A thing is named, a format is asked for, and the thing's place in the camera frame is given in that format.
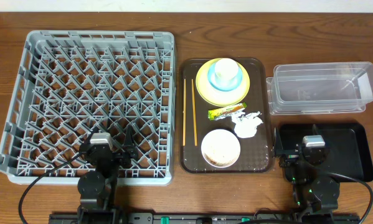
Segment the crumpled white paper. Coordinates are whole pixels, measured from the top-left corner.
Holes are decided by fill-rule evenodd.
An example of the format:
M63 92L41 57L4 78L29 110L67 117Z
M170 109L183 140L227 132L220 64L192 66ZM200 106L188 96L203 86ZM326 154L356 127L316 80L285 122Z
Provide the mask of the crumpled white paper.
M235 133L239 138L251 138L257 133L258 125L262 124L262 120L258 117L261 113L249 113L244 115L245 112L240 112L232 116L235 126Z

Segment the yellow plate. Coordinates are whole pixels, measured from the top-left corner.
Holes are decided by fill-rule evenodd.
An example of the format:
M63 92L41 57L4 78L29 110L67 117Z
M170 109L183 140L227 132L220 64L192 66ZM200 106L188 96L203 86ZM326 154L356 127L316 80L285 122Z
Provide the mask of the yellow plate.
M208 103L216 106L230 106L240 102L244 99L250 89L250 77L244 67L237 63L242 69L243 79L241 84L231 91L220 91L215 89L209 82L208 72L210 66L218 62L221 58L209 60L197 72L196 75L196 88L200 96L203 97Z

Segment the brown serving tray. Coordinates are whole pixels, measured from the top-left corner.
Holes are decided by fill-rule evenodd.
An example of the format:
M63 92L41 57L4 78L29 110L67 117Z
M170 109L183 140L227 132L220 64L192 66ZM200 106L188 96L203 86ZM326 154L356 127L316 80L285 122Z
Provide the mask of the brown serving tray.
M181 166L190 173L233 173L233 172L265 172L273 165L271 123L268 111L267 89L265 71L262 63L254 58L235 59L242 64L250 77L250 89L247 96L241 101L246 102L246 113L260 111L259 116L263 124L259 125L257 133L252 138L240 139L239 159L227 168L215 168L206 163L201 154L201 142L204 136L214 129L227 129L234 133L235 124L230 118L210 121L207 117L208 110L218 106L207 103L199 94L194 85L197 124L197 146L194 145L193 107L192 107L192 79L196 79L200 67L209 59L191 59L182 66L182 77L186 80L186 143L181 147Z

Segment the black tray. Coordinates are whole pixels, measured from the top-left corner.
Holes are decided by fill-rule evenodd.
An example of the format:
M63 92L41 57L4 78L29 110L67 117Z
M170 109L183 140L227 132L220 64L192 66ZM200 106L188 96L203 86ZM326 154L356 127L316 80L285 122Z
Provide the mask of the black tray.
M257 59L236 59L238 63L243 65L250 77L250 89L247 96L241 101L247 104L245 112L260 111L262 114L259 117L263 121L263 124L258 126L254 137L238 139L241 150L236 163L227 168L215 168L204 160L201 154L201 142L204 136L214 129L227 129L234 133L235 124L230 118L218 121L210 121L208 119L208 110L216 109L218 106L207 103L197 91L196 84L194 85L194 96L196 102L197 146L194 145L192 79L196 79L200 67L208 61L206 59L192 59L186 61L183 65L182 77L186 80L186 144L181 148L181 166L190 173L265 172L273 164L271 122L268 112L265 72L263 65ZM184 81L181 83L181 93L183 94Z
M279 129L284 149L293 149L304 136L313 135L312 124L285 124ZM318 167L337 174L346 175L364 182L373 180L373 163L366 132L359 123L317 124L327 146L328 158ZM292 179L290 170L285 169L285 177Z

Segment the white bowl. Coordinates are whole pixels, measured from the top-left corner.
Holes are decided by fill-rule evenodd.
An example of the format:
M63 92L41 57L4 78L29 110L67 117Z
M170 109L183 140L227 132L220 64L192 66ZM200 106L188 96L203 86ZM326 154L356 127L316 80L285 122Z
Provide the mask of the white bowl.
M216 168L233 165L240 155L240 143L230 131L210 131L201 143L201 154L206 162Z

